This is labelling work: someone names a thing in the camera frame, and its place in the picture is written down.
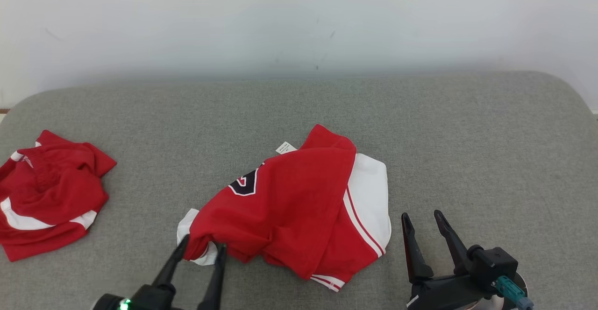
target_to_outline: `teal cable plug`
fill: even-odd
[[[507,299],[517,305],[519,310],[534,310],[534,303],[529,298],[525,297],[525,292],[521,290],[506,276],[501,276],[495,282],[496,289]]]

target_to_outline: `gray table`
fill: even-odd
[[[224,309],[404,308],[410,295],[400,215],[409,212],[437,275],[451,258],[432,212],[466,246],[519,260],[539,310],[598,304],[598,125],[563,81],[537,72],[84,87],[41,93],[0,127],[0,155],[42,129],[117,160],[90,234],[17,263],[0,257],[0,308],[87,309],[103,293],[150,282],[177,222],[240,174],[299,146],[322,123],[383,161],[393,236],[387,255],[340,293],[256,259],[228,260]],[[184,262],[175,305],[194,309],[212,269]]]

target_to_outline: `red garment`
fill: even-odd
[[[268,159],[179,223],[185,259],[211,264],[215,247],[247,262],[287,266],[338,291],[384,253],[390,238],[386,167],[316,125],[303,146]]]
[[[43,131],[0,167],[0,244],[10,261],[56,250],[87,234],[107,201],[100,178],[116,165],[89,143]]]

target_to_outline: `white wall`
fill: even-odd
[[[107,80],[512,69],[598,109],[598,0],[0,0],[0,106]]]

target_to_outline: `clothing tag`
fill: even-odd
[[[279,154],[286,154],[286,153],[290,153],[290,152],[294,152],[295,147],[291,146],[291,144],[289,142],[284,142],[280,147],[278,147],[278,149],[276,149],[276,152]]]

